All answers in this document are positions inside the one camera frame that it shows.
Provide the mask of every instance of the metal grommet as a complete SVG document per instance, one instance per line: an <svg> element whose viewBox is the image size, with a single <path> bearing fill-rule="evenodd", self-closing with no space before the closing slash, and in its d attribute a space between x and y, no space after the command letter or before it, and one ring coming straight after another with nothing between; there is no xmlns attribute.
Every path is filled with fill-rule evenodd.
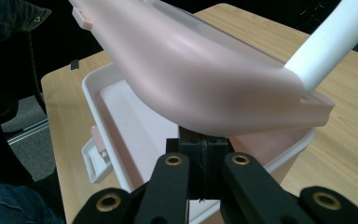
<svg viewBox="0 0 358 224"><path fill-rule="evenodd" d="M313 201L319 204L321 207L330 209L330 210L338 210L342 207L339 200L329 193L324 192L315 192L312 195Z"/></svg>
<svg viewBox="0 0 358 224"><path fill-rule="evenodd" d="M247 157L245 156L233 156L232 157L232 161L234 161L234 163L238 164L238 165L246 165L249 164L249 162L251 162Z"/></svg>
<svg viewBox="0 0 358 224"><path fill-rule="evenodd" d="M115 193L107 193L98 200L96 207L100 212L110 212L121 204L121 198Z"/></svg>
<svg viewBox="0 0 358 224"><path fill-rule="evenodd" d="M170 156L165 158L165 163L169 165L179 165L180 163L182 163L182 158L178 156Z"/></svg>

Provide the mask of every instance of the wooden table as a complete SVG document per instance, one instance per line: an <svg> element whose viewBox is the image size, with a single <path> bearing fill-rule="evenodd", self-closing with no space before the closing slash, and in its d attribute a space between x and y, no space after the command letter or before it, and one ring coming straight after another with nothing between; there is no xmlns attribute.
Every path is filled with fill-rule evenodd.
<svg viewBox="0 0 358 224"><path fill-rule="evenodd" d="M266 53L287 62L307 35L241 9L221 4L197 13L209 23ZM91 184L81 156L90 140L94 119L81 90L90 71L110 63L103 52L42 80L48 120L68 223L96 191L119 187L114 173L100 184ZM312 144L297 159L282 186L298 194L307 186L336 190L358 205L358 53L351 52L318 88L337 106L325 127L317 129Z"/></svg>

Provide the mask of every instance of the white plastic tray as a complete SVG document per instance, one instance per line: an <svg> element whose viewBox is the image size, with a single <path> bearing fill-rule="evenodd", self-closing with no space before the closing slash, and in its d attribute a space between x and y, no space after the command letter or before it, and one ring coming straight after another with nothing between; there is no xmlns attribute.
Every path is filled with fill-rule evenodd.
<svg viewBox="0 0 358 224"><path fill-rule="evenodd" d="M149 180L158 157L165 153L166 139L178 136L177 125L143 104L113 64L88 74L82 88L121 187L135 190ZM255 156L281 182L313 136L314 130L306 129L230 140L236 151ZM190 223L200 223L218 209L218 201L192 201Z"/></svg>

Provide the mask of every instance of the person's leg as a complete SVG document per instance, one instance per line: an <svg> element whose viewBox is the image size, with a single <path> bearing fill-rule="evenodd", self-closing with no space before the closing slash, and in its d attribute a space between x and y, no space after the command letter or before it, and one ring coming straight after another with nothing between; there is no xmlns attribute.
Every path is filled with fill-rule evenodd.
<svg viewBox="0 0 358 224"><path fill-rule="evenodd" d="M0 184L0 223L64 223L32 189Z"/></svg>

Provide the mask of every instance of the white plastic rod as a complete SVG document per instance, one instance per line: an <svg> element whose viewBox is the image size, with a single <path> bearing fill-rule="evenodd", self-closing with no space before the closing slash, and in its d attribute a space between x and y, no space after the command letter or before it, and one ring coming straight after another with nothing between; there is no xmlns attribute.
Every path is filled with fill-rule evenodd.
<svg viewBox="0 0 358 224"><path fill-rule="evenodd" d="M284 66L313 92L358 43L358 0L342 0Z"/></svg>

